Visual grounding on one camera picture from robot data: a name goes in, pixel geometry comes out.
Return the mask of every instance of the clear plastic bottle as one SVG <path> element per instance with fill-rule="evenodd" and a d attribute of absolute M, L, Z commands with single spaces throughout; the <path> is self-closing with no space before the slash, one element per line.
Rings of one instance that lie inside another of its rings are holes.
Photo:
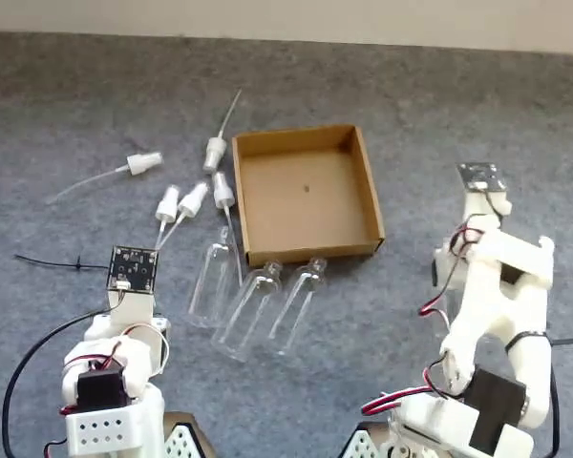
<path fill-rule="evenodd" d="M 268 262 L 263 269 L 248 274 L 227 307 L 222 327 L 212 337 L 215 348 L 230 358 L 246 361 L 267 304 L 281 290 L 282 267 L 279 262 Z"/>
<path fill-rule="evenodd" d="M 216 327 L 223 318 L 236 280 L 235 257 L 228 240 L 229 228 L 223 226 L 218 240 L 204 252 L 186 315 L 186 320 L 197 327 Z"/>
<path fill-rule="evenodd" d="M 270 346 L 286 355 L 301 331 L 312 297 L 325 284 L 327 261 L 312 258 L 308 265 L 298 268 L 286 286 L 286 298 L 281 303 L 278 318 L 269 331 Z"/>

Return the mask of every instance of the spray bottle cap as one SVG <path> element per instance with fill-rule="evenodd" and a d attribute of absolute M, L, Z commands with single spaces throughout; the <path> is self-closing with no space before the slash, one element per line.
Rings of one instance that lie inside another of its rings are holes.
<path fill-rule="evenodd" d="M 208 140 L 206 161 L 203 163 L 203 170 L 207 174 L 214 174 L 217 171 L 226 149 L 227 142 L 219 136 L 213 136 Z"/>
<path fill-rule="evenodd" d="M 181 214 L 188 218 L 193 218 L 197 215 L 200 211 L 200 207 L 202 207 L 203 198 L 206 197 L 207 193 L 208 184 L 204 181 L 198 182 L 195 188 L 179 202 Z"/>
<path fill-rule="evenodd" d="M 176 213 L 178 212 L 179 203 L 179 192 L 178 186 L 171 184 L 165 190 L 163 194 L 163 199 L 159 202 L 157 206 L 157 211 L 155 212 L 155 218 L 159 221 L 166 221 L 173 223 L 176 220 Z"/>
<path fill-rule="evenodd" d="M 132 175 L 139 175 L 162 163 L 163 155 L 159 151 L 155 151 L 154 153 L 147 153 L 144 155 L 137 154 L 127 156 L 127 165 L 129 166 Z"/>
<path fill-rule="evenodd" d="M 227 184 L 227 178 L 223 172 L 217 172 L 212 176 L 212 184 L 214 184 L 214 203 L 218 209 L 222 210 L 236 203 L 233 191 Z"/>

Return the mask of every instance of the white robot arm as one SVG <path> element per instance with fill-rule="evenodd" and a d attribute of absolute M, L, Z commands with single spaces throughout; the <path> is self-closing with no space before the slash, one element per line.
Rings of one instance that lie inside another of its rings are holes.
<path fill-rule="evenodd" d="M 545 335 L 554 243 L 533 245 L 501 231 L 511 213 L 494 164 L 459 164 L 466 198 L 463 224 L 435 250 L 436 280 L 462 290 L 440 355 L 448 390 L 417 388 L 392 402 L 390 439 L 382 458 L 530 458 L 533 439 L 521 427 L 539 427 L 550 399 L 551 345 Z M 485 334 L 497 336 L 516 380 L 475 366 Z"/>
<path fill-rule="evenodd" d="M 94 317 L 85 340 L 64 359 L 62 414 L 70 456 L 169 456 L 163 397 L 149 383 L 169 354 L 169 323 L 154 317 L 157 260 L 155 250 L 115 247 L 110 313 Z"/>

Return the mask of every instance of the black wire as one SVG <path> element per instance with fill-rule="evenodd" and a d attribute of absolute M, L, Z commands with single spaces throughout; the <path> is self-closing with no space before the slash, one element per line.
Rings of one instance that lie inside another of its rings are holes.
<path fill-rule="evenodd" d="M 554 458 L 561 448 L 561 408 L 558 401 L 558 387 L 554 366 L 550 370 L 550 401 L 552 402 L 552 451 L 543 458 Z"/>
<path fill-rule="evenodd" d="M 81 315 L 80 317 L 73 318 L 70 321 L 61 324 L 53 331 L 51 331 L 49 334 L 47 334 L 45 337 L 36 342 L 34 345 L 32 345 L 32 347 L 24 355 L 21 362 L 12 373 L 11 379 L 9 380 L 9 384 L 7 385 L 7 390 L 5 391 L 4 394 L 4 402 L 2 403 L 2 448 L 4 449 L 4 453 L 5 455 L 7 455 L 7 458 L 15 458 L 15 455 L 12 453 L 11 449 L 11 437 L 9 432 L 9 416 L 11 413 L 12 393 L 15 390 L 15 385 L 17 384 L 17 380 L 19 380 L 19 376 L 23 372 L 23 369 L 26 367 L 32 356 L 34 356 L 34 354 L 40 349 L 40 347 L 46 344 L 55 334 L 59 334 L 61 331 L 66 330 L 77 323 L 84 322 L 85 320 L 92 318 L 95 315 L 100 315 L 102 313 L 115 310 L 117 307 L 121 305 L 124 297 L 125 294 L 121 294 L 118 299 L 117 305 L 115 305 L 113 308 L 110 308 L 108 310 L 101 309 L 95 312 L 88 312 L 84 315 Z"/>
<path fill-rule="evenodd" d="M 42 449 L 43 455 L 45 456 L 45 458 L 51 458 L 51 455 L 49 454 L 49 448 L 51 448 L 51 446 L 63 446 L 64 444 L 66 444 L 66 442 L 68 442 L 68 438 L 65 438 L 61 441 L 48 442 Z"/>
<path fill-rule="evenodd" d="M 495 215 L 497 215 L 497 218 L 499 219 L 499 227 L 500 227 L 503 224 L 503 215 L 501 213 L 499 213 L 499 210 L 497 210 L 497 207 L 495 207 L 495 204 L 490 199 L 490 193 L 488 192 L 488 190 L 484 189 L 483 193 L 486 196 L 486 201 L 488 202 L 488 205 L 490 205 L 490 208 L 492 208 Z"/>
<path fill-rule="evenodd" d="M 425 380 L 425 382 L 427 384 L 429 384 L 429 387 L 433 390 L 433 392 L 436 395 L 441 396 L 443 399 L 448 398 L 447 393 L 435 386 L 435 384 L 433 383 L 433 380 L 431 380 L 431 369 L 433 369 L 436 365 L 440 364 L 443 360 L 445 360 L 446 355 L 447 355 L 447 353 L 444 353 L 443 355 L 441 355 L 441 358 L 439 358 L 438 360 L 435 360 L 431 364 L 429 364 L 429 377 L 428 377 L 428 380 Z"/>
<path fill-rule="evenodd" d="M 40 265 L 48 265 L 51 267 L 73 267 L 76 270 L 80 269 L 104 269 L 108 270 L 108 266 L 106 265 L 98 265 L 98 264 L 81 264 L 80 263 L 80 256 L 76 259 L 76 263 L 67 263 L 67 262 L 52 262 L 48 260 L 35 260 L 34 258 L 28 258 L 27 256 L 22 255 L 14 255 L 17 260 L 26 260 L 27 262 L 31 262 L 33 264 L 40 264 Z"/>

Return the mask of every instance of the open cardboard tray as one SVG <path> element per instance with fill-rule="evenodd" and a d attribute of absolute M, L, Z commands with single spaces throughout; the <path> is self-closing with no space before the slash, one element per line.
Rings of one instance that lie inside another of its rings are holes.
<path fill-rule="evenodd" d="M 384 240 L 358 127 L 240 134 L 233 138 L 233 155 L 251 266 L 370 255 Z"/>

